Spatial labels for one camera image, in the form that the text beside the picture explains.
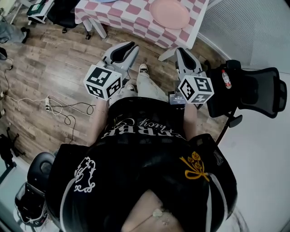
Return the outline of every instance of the shoe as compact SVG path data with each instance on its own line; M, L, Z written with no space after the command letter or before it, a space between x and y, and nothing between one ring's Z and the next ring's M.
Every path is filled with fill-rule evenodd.
M128 85L127 90L131 90L133 92L136 92L135 87L133 85Z
M141 64L139 67L139 73L148 73L148 68L146 64Z
M22 43L24 44L24 43L26 43L26 40L27 40L27 38L28 38L28 36L29 36L30 29L26 29L25 27L22 27L22 28L21 28L21 31L22 31L23 33L26 32L26 36L25 36L25 38L22 40Z

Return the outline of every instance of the person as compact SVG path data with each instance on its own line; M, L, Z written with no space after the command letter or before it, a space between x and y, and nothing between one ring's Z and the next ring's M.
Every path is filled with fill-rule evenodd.
M46 205L64 232L214 232L235 208L237 183L197 108L171 108L139 68L111 102L97 99L90 147L62 145Z
M14 25L7 23L3 17L0 20L0 43L26 43L30 29L22 27L18 29Z

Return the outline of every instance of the chair leg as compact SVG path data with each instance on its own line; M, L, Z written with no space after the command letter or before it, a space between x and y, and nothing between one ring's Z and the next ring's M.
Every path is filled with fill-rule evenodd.
M87 31L85 25L84 25L85 31L86 31L86 40L89 40L91 38L91 35L89 34L89 32Z

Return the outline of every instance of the checkered tablecloth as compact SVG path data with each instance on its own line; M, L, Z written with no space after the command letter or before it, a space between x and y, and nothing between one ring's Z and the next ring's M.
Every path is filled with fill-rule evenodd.
M130 31L162 48L185 46L205 0L179 0L190 14L189 24L183 29L169 29L157 23L149 11L153 1L118 0L99 3L81 0L75 8L76 23L93 18L99 23Z

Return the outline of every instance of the black office chair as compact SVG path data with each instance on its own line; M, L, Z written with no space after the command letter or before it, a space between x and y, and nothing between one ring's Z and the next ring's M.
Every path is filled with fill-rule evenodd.
M32 161L25 182L15 196L15 207L21 221L30 227L40 227L47 218L45 193L54 156L38 154Z
M236 60L228 60L216 69L211 69L208 62L205 64L209 66L207 77L211 78L214 89L213 97L207 101L211 117L226 115L229 117L227 124L234 127L242 121L242 115L233 116L237 108L254 110L270 118L285 109L287 86L280 80L276 68L245 71ZM222 69L230 78L231 89L224 84Z
M75 28L74 8L80 0L55 0L54 5L47 14L47 18L53 22L53 24L60 25L63 28L63 33L67 33L67 28ZM86 39L89 40L91 35L86 30Z

